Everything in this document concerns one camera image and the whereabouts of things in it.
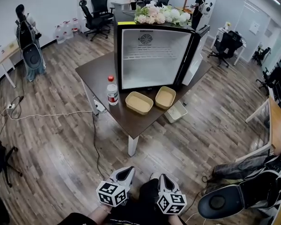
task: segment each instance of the red bottle cap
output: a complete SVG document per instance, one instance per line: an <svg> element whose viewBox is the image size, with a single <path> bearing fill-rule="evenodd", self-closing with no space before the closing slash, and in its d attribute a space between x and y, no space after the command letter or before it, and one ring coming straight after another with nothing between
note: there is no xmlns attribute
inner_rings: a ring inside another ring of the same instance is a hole
<svg viewBox="0 0 281 225"><path fill-rule="evenodd" d="M114 77L113 76L108 76L108 81L109 82L112 82L114 80Z"/></svg>

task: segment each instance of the fridge shelf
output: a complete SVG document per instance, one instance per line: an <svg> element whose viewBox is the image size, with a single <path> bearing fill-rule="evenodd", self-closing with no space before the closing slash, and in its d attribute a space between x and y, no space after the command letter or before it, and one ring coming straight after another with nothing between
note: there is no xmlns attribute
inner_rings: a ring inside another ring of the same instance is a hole
<svg viewBox="0 0 281 225"><path fill-rule="evenodd" d="M129 47L124 50L123 60L135 59L155 59L155 58L171 58L176 59L176 55L170 47L164 46L138 46Z"/></svg>

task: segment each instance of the mini fridge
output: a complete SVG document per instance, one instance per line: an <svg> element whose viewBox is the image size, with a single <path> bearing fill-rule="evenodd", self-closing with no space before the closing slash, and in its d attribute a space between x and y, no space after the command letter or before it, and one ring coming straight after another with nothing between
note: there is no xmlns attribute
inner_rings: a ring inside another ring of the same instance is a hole
<svg viewBox="0 0 281 225"><path fill-rule="evenodd" d="M115 66L119 91L188 85L198 70L209 26L126 24L134 14L117 11L114 23Z"/></svg>

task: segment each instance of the fridge fan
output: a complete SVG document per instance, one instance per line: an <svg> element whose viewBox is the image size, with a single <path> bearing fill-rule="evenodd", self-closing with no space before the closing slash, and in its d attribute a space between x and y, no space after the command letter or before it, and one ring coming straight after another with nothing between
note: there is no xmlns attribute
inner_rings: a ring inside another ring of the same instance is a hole
<svg viewBox="0 0 281 225"><path fill-rule="evenodd" d="M141 42L142 44L145 44L145 45L151 43L152 40L153 40L153 38L152 38L152 36L151 36L150 34L144 34L144 35L142 35L142 36L140 37L140 42Z"/></svg>

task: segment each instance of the glass wall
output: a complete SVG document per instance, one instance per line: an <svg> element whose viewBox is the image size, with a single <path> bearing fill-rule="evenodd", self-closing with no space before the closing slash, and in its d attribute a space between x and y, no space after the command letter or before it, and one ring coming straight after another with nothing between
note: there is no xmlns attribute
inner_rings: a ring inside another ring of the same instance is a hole
<svg viewBox="0 0 281 225"><path fill-rule="evenodd" d="M266 32L267 26L270 23L270 17L251 2L246 0L243 3L244 9L235 27L235 31L238 31L247 42L247 47L242 57L245 61L249 61Z"/></svg>
<svg viewBox="0 0 281 225"><path fill-rule="evenodd" d="M245 0L216 0L209 20L209 35L215 37L218 28L224 27L226 22L231 23L230 30L234 30L243 12L244 2Z"/></svg>

